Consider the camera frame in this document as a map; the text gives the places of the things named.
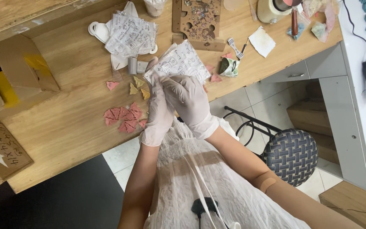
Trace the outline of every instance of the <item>glove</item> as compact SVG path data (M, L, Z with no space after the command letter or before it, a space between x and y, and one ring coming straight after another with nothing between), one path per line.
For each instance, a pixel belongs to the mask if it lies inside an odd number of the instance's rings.
M197 139L206 139L218 127L217 117L210 114L206 92L195 77L163 78L166 100L170 102Z
M155 57L149 62L146 70L156 65L157 62L158 59ZM151 78L152 85L148 84L150 90L148 122L140 135L140 142L148 146L159 146L172 126L175 109L166 102L160 77L154 75Z

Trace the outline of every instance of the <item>paper cup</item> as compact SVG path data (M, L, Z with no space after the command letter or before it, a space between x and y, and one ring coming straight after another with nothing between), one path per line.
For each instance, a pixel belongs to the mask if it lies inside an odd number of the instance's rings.
M220 70L218 74L235 78L238 76L238 65L240 65L239 60L223 58L221 60Z
M146 11L152 18L158 18L160 14L162 14L163 8L165 7L166 3L166 1L164 1L163 3L154 4L154 3L148 3L145 0L144 2L146 5Z

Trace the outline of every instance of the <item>metal stool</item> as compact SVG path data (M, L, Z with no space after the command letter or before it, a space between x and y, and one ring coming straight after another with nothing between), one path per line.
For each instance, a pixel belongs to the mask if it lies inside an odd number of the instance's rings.
M236 135L238 135L244 126L252 127L251 137L245 146L251 142L255 130L269 136L269 142L263 153L256 155L283 181L297 187L313 174L317 166L318 150L314 138L309 133L295 128L281 130L228 106L225 106L224 109L231 111L223 117L224 119L231 114L238 114L249 119L236 131ZM256 127L254 123L265 127L267 131Z

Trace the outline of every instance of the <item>plastic cup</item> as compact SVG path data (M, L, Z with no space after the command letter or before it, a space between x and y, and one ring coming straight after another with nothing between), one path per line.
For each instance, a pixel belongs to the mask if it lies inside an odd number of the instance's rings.
M163 3L148 3L147 1L145 1L145 5L146 5L146 10L149 14L149 16L151 16L152 18L158 18L160 16L160 14L162 14L163 8L165 7L165 3L166 1L164 1Z

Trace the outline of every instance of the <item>yellow tape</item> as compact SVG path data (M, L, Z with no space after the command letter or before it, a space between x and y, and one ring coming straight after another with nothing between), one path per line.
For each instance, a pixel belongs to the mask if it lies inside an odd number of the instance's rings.
M46 63L46 60L43 58L42 55L26 54L24 55L24 59L31 68L39 70L42 76L49 76L49 77L52 76L48 64Z
M3 72L0 72L0 96L3 99L5 103L4 107L6 108L13 107L19 103L18 96Z

